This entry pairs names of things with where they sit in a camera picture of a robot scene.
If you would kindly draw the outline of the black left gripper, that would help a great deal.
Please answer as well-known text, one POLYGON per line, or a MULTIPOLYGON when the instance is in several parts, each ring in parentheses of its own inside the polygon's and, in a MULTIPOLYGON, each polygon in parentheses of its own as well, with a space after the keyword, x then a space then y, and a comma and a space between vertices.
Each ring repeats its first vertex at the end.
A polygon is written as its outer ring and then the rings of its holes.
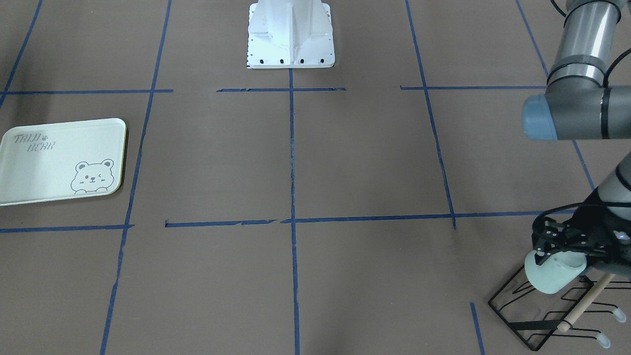
POLYGON ((532 245, 542 265, 552 254, 581 252, 587 267, 622 277, 631 275, 630 241, 620 240, 618 232, 630 235, 630 220, 613 213, 614 208, 630 211, 629 202, 603 201, 593 191, 586 200, 541 212, 532 223, 532 245))

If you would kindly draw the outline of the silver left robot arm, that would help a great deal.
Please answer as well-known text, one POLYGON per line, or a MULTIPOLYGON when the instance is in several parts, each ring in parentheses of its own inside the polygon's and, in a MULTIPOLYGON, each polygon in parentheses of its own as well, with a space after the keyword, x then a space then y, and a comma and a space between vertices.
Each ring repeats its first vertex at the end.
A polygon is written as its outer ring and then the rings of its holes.
MULTIPOLYGON (((568 0, 561 43, 546 91, 522 111, 532 140, 621 140, 630 137, 630 87, 609 77, 624 58, 609 63, 614 33, 628 0, 568 0)), ((532 223, 535 262, 577 252, 587 267, 630 276, 630 156, 581 203, 539 214, 532 223)))

